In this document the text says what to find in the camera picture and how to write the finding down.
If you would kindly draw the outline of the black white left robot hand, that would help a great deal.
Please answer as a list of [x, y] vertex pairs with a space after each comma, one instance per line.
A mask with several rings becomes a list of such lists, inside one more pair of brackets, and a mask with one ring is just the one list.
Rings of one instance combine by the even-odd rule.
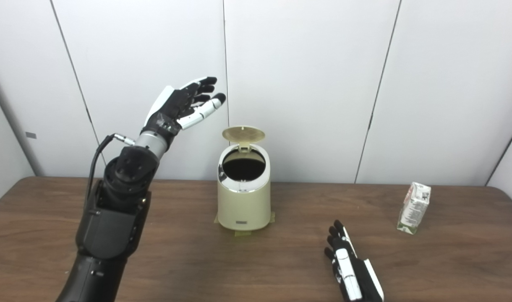
[[155, 133], [169, 147], [181, 130], [195, 126], [217, 111], [226, 101], [214, 92], [216, 77], [201, 77], [175, 89], [166, 86], [152, 105], [141, 132]]

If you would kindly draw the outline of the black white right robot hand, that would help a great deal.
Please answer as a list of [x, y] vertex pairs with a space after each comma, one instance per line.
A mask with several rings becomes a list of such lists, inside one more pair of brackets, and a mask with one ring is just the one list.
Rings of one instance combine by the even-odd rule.
[[324, 254], [331, 262], [344, 302], [383, 302], [384, 292], [370, 260], [358, 258], [340, 220], [329, 227], [327, 243]]

